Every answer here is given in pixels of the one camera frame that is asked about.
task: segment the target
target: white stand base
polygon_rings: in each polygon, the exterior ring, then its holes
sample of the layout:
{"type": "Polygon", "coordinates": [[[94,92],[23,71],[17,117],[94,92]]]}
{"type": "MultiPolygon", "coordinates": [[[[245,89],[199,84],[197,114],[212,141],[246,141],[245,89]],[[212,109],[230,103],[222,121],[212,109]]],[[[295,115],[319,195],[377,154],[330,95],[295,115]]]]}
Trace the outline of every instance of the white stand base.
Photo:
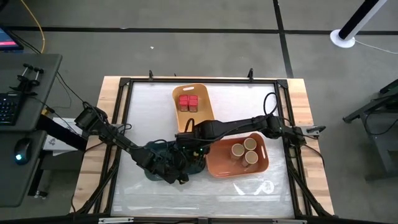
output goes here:
{"type": "Polygon", "coordinates": [[[355,44],[355,38],[353,37],[350,40],[343,40],[338,36],[340,30],[334,30],[330,33],[330,40],[338,47],[341,48],[350,48],[355,44]]]}

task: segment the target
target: plastic sheet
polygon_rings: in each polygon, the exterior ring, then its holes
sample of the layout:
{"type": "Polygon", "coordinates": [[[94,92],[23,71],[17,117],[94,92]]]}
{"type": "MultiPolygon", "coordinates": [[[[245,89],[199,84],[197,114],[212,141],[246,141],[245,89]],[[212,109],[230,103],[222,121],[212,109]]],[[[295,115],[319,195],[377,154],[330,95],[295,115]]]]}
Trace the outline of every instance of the plastic sheet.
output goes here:
{"type": "MultiPolygon", "coordinates": [[[[174,140],[177,133],[172,91],[186,83],[134,83],[126,136],[138,145],[156,139],[174,140]]],[[[205,84],[215,118],[246,119],[264,114],[262,102],[274,91],[268,84],[205,84]]],[[[275,98],[267,100],[267,111],[275,98]]],[[[244,133],[236,136],[248,136],[244,133]]],[[[184,185],[146,178],[144,171],[122,152],[112,216],[205,216],[290,218],[294,216],[282,139],[263,136],[269,168],[262,173],[217,179],[207,168],[184,185]]]]}

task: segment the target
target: paper cup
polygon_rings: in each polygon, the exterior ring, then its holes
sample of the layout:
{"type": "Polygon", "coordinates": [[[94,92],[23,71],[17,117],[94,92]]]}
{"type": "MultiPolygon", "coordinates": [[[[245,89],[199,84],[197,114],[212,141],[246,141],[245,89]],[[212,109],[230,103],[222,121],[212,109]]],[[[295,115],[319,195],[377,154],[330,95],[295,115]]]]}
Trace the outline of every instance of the paper cup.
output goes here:
{"type": "Polygon", "coordinates": [[[243,146],[245,149],[247,149],[248,151],[252,151],[255,150],[257,147],[257,142],[256,140],[254,140],[253,138],[247,138],[244,140],[243,142],[243,146]]]}
{"type": "Polygon", "coordinates": [[[244,167],[250,166],[255,164],[259,160],[259,156],[254,151],[249,151],[244,155],[242,160],[242,165],[244,167]]]}
{"type": "Polygon", "coordinates": [[[235,144],[231,148],[231,159],[237,160],[244,154],[244,147],[241,144],[235,144]]]}

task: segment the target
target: orange tray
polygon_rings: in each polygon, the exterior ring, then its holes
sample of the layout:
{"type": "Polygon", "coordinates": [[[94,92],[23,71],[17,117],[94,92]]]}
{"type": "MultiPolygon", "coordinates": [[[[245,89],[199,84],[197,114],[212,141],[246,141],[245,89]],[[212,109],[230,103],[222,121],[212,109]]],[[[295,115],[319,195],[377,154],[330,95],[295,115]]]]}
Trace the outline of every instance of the orange tray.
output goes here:
{"type": "MultiPolygon", "coordinates": [[[[184,132],[187,121],[190,118],[195,120],[195,124],[199,124],[202,121],[214,120],[213,109],[209,99],[207,88],[204,84],[195,83],[189,85],[178,86],[173,90],[173,99],[175,104],[175,112],[177,114],[178,131],[184,132]],[[198,111],[181,112],[178,107],[178,100],[180,95],[196,95],[198,96],[198,111]]],[[[189,124],[188,131],[192,130],[192,123],[189,124]]]]}
{"type": "Polygon", "coordinates": [[[206,162],[209,173],[217,178],[264,172],[269,165],[264,139],[257,133],[252,133],[250,136],[244,138],[226,139],[215,142],[210,147],[210,153],[206,155],[206,162]],[[244,167],[242,165],[244,155],[238,160],[232,160],[230,152],[234,144],[243,144],[243,141],[247,138],[256,140],[257,147],[254,151],[259,156],[259,160],[256,164],[244,167]]]}

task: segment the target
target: computer mouse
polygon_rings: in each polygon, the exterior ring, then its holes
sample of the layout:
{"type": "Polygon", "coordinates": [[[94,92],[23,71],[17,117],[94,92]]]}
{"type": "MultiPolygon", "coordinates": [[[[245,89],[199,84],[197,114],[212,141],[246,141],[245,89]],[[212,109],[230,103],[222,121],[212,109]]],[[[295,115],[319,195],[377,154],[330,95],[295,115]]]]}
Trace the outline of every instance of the computer mouse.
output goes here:
{"type": "Polygon", "coordinates": [[[18,165],[25,165],[32,155],[32,139],[23,138],[18,140],[14,148],[14,159],[18,165]]]}

